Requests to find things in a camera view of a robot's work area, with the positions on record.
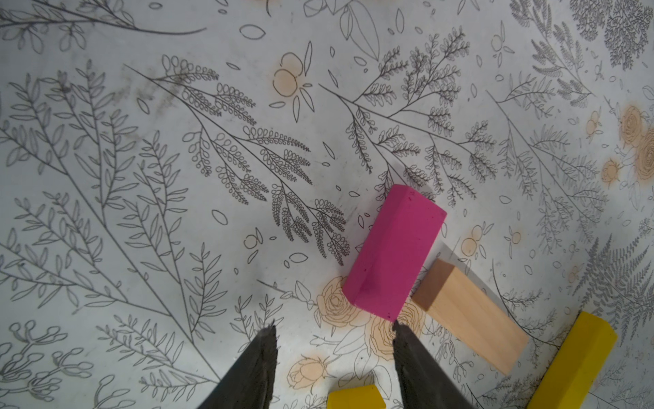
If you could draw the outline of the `natural wood building block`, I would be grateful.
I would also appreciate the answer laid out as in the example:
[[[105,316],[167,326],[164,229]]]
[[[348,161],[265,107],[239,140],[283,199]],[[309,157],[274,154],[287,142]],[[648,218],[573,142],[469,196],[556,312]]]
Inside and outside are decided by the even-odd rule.
[[[437,259],[412,301],[454,337],[507,376],[528,336],[455,265]]]

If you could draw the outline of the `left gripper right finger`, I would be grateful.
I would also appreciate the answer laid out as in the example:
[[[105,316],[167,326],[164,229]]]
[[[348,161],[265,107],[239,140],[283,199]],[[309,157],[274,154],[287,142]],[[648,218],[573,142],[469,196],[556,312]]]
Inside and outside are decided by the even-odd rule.
[[[393,359],[404,408],[473,409],[408,325],[393,323]]]

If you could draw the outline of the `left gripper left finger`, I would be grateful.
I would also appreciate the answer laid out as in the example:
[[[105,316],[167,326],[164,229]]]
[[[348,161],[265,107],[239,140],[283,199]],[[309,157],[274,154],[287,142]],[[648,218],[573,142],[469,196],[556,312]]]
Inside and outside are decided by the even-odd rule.
[[[199,408],[269,408],[277,364],[277,328],[272,324],[252,338]]]

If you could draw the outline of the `magenta building block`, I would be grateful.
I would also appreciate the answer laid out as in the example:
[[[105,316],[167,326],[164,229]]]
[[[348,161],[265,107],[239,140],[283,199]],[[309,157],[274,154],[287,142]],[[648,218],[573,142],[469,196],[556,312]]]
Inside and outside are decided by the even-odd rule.
[[[446,216],[412,187],[394,185],[342,287],[347,300],[397,320]]]

